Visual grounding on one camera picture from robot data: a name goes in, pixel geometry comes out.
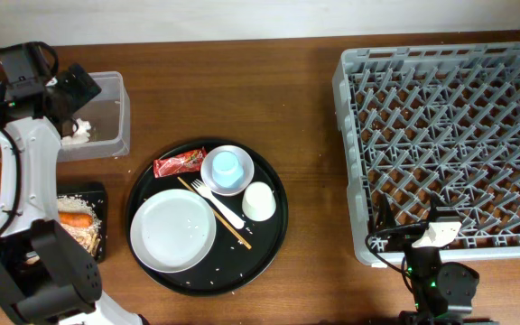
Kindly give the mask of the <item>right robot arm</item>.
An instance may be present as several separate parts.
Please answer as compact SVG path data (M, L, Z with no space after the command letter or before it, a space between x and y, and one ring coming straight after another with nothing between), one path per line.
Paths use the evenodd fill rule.
M386 195L381 197L371 237L385 239L391 248L404 253L394 269L413 295L415 310L401 311L402 324L462 324L472 313L479 274L457 262L444 263L441 250L460 231L460 214L431 195L428 217L415 223L396 224Z

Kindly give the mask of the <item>white tissue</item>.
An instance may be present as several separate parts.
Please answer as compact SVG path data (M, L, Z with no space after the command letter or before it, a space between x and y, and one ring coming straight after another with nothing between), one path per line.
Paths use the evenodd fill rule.
M72 127L73 134L67 135L61 138L61 144L65 145L75 145L75 144L84 144L89 141L91 130L91 123L89 121L82 120L78 118Z

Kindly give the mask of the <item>red snack wrapper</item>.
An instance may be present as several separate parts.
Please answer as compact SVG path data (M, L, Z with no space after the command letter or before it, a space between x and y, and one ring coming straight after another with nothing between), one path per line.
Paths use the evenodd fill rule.
M153 161L155 178L173 176L186 172L199 172L207 156L204 147L180 153L170 158Z

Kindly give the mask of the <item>light blue cup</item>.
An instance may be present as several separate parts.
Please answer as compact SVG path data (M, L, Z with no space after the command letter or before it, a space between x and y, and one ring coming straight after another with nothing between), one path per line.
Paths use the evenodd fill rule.
M212 160L212 178L219 187L237 187L243 175L243 167L234 153L223 151Z

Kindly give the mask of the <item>rice and food scraps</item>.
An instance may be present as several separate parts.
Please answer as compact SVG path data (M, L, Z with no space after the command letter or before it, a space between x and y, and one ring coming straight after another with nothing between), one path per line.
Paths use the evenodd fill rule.
M60 225L94 258L99 257L99 248L102 240L100 234L100 226L102 221L97 213L93 210L95 205L84 200L81 195L62 195L57 198L58 215L60 212L75 212L89 214L93 218L91 227L70 227L68 225Z

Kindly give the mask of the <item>white cup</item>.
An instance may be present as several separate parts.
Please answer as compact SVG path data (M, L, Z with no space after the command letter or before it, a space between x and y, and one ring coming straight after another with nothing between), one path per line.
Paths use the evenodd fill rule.
M276 210L271 188L260 181L250 183L244 192L242 210L245 216L253 221L261 222L271 218Z

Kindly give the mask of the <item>orange carrot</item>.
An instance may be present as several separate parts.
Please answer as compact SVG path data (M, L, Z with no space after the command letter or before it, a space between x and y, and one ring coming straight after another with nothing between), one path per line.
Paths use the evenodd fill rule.
M60 222L74 228L89 228L93 225L93 218L89 214L75 212L60 212Z

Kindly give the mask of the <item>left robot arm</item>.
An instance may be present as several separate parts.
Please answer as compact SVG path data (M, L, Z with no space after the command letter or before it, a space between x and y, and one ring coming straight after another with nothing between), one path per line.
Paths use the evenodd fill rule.
M72 116L100 91L45 42L0 50L0 307L15 324L144 324L102 288L96 260L60 224L56 167Z

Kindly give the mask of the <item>white plate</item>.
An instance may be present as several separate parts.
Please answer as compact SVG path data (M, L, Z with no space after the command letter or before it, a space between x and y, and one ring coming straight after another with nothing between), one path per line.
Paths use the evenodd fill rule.
M188 190L164 190L147 199L129 230L132 251L156 272L186 271L210 252L217 233L209 204Z

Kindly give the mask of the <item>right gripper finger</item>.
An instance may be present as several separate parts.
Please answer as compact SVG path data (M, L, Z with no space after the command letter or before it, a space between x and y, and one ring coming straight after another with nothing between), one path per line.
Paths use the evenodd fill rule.
M396 227L394 214L390 208L390 202L385 194L381 196L375 223L375 232Z
M456 217L457 211L446 206L437 195L433 192L430 197L430 217Z

